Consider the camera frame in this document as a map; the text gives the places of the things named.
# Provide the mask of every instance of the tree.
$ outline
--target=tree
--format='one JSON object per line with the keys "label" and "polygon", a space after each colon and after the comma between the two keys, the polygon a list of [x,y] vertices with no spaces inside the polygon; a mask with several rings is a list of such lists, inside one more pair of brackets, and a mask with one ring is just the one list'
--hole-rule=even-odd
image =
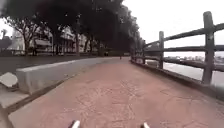
{"label": "tree", "polygon": [[5,35],[6,35],[6,33],[8,32],[6,29],[2,29],[2,36],[3,36],[3,38],[5,37]]}
{"label": "tree", "polygon": [[38,25],[29,18],[20,19],[13,17],[4,17],[4,19],[8,25],[13,27],[22,35],[25,45],[25,55],[27,55],[30,47],[30,42],[38,29]]}
{"label": "tree", "polygon": [[[123,0],[9,0],[5,8],[10,19],[31,17],[32,23],[49,28],[54,38],[56,53],[61,43],[62,30],[70,27],[75,36],[76,52],[79,53],[78,35],[85,35],[86,51],[93,42],[120,51],[129,51],[130,45],[141,40],[136,18],[130,10],[121,5]],[[20,3],[29,5],[24,10]]]}

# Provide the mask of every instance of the person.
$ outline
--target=person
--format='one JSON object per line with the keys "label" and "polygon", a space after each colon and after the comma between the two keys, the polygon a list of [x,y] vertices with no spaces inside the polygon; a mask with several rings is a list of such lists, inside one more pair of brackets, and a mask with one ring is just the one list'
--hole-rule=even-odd
{"label": "person", "polygon": [[122,59],[122,54],[120,53],[120,60]]}

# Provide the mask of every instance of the railing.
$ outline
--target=railing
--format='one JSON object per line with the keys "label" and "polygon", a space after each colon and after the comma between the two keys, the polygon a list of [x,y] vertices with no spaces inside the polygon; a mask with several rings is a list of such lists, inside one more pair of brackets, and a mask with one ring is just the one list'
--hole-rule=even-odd
{"label": "railing", "polygon": [[[202,84],[210,85],[212,80],[213,71],[221,71],[224,72],[224,65],[216,65],[214,64],[214,55],[216,51],[224,51],[224,45],[215,45],[214,42],[214,33],[220,30],[224,30],[224,23],[214,25],[211,12],[205,12],[203,14],[204,17],[204,28],[193,30],[190,32],[184,32],[181,34],[177,34],[174,36],[164,38],[164,33],[159,32],[159,40],[144,44],[141,48],[135,50],[132,54],[132,61],[137,63],[137,59],[142,59],[142,63],[145,64],[146,59],[156,60],[158,61],[158,68],[163,69],[163,63],[174,63],[185,66],[191,66],[195,68],[204,69],[202,76]],[[178,48],[164,48],[164,42],[170,40],[176,40],[185,37],[197,36],[197,35],[205,35],[205,46],[190,46],[190,47],[178,47]],[[150,45],[157,45],[158,49],[146,50],[146,48]],[[164,58],[164,52],[186,52],[186,51],[194,51],[194,52],[205,52],[205,61],[204,62],[196,62],[189,60],[179,60],[179,59],[170,59]],[[158,53],[158,56],[147,56],[150,53]]]}

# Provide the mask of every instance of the tree canopy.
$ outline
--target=tree canopy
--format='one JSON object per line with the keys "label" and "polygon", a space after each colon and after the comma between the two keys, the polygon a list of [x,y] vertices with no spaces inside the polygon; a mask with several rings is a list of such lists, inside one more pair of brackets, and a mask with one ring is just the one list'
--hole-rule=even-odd
{"label": "tree canopy", "polygon": [[142,39],[136,18],[122,5],[123,0],[8,0],[2,18],[18,27],[21,23],[48,28],[60,43],[62,30],[84,34],[88,40],[120,50],[129,51],[130,45]]}

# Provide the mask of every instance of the fence post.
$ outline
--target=fence post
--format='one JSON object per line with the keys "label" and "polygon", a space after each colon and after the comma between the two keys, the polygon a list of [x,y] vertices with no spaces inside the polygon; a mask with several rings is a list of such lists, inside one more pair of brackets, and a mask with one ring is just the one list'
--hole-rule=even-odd
{"label": "fence post", "polygon": [[[212,20],[212,13],[211,12],[204,12],[204,28],[211,28],[214,26]],[[212,73],[213,73],[213,66],[214,66],[214,32],[210,31],[207,32],[205,35],[205,63],[206,67],[203,72],[202,83],[205,85],[211,84],[212,80]]]}
{"label": "fence post", "polygon": [[8,114],[5,112],[4,108],[0,103],[0,119],[1,123],[3,123],[3,127],[5,128],[14,128],[12,122],[9,120]]}
{"label": "fence post", "polygon": [[142,63],[145,64],[145,43],[142,45]]}
{"label": "fence post", "polygon": [[160,56],[159,56],[159,68],[163,69],[163,56],[164,56],[164,32],[160,31],[159,32],[159,49],[160,51]]}

